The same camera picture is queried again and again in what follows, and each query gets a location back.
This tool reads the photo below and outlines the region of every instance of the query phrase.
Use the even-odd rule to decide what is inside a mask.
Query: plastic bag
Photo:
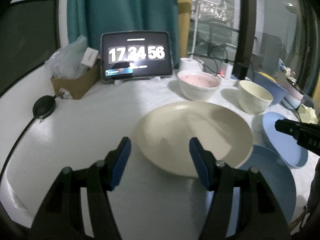
[[[75,42],[58,49],[45,65],[54,78],[77,79],[87,71],[87,67],[81,64],[86,49],[87,38],[81,35]]]

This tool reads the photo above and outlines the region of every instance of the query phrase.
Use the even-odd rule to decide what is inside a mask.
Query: plate
[[[278,132],[275,123],[285,117],[269,112],[263,116],[262,124],[267,147],[279,153],[281,158],[292,168],[302,168],[308,160],[308,150],[297,145],[297,140],[285,133]]]
[[[131,136],[152,163],[170,173],[197,178],[189,140],[198,137],[204,149],[231,167],[250,157],[250,127],[238,114],[206,102],[179,102],[160,106],[139,120]]]
[[[279,206],[284,213],[286,221],[289,223],[296,206],[296,186],[289,167],[276,152],[258,145],[254,145],[250,158],[239,169],[248,170],[251,166],[255,166],[261,172],[272,193],[277,199]],[[201,185],[199,186],[198,184],[199,182],[195,181],[193,187],[200,187]],[[200,220],[195,221],[196,226],[199,228],[204,225],[204,220],[209,211],[213,194],[213,192],[209,191],[204,194],[204,197],[206,198],[203,202],[205,203],[205,207],[202,208],[199,205],[192,206],[192,212],[195,214],[198,214],[201,210],[205,209],[203,215],[198,214]],[[230,222],[226,235],[227,237],[234,235],[236,232],[239,203],[240,188],[234,188]]]

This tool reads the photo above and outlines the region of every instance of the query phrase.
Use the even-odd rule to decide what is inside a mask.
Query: cardboard box
[[[94,67],[77,79],[51,78],[51,83],[55,94],[58,97],[66,95],[67,91],[73,99],[81,99],[86,92],[100,79],[100,60]]]

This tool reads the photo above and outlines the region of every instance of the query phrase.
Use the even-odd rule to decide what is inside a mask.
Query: bolt
[[[104,160],[99,160],[96,162],[97,167],[103,167],[104,164],[105,164]]]
[[[216,165],[217,165],[218,167],[220,167],[220,168],[223,168],[224,165],[226,165],[226,163],[225,163],[224,161],[217,161],[217,162],[216,162]]]
[[[254,167],[254,166],[252,166],[252,167],[250,168],[250,171],[251,171],[252,173],[254,173],[254,174],[257,174],[257,173],[259,172],[259,170],[258,170],[256,167]]]
[[[64,168],[62,169],[62,173],[63,173],[63,174],[68,174],[69,172],[71,172],[71,168],[70,168],[70,167],[64,167]]]

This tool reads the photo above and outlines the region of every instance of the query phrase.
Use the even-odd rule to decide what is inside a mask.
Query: tablet
[[[169,34],[155,31],[105,33],[101,36],[104,81],[172,75]]]

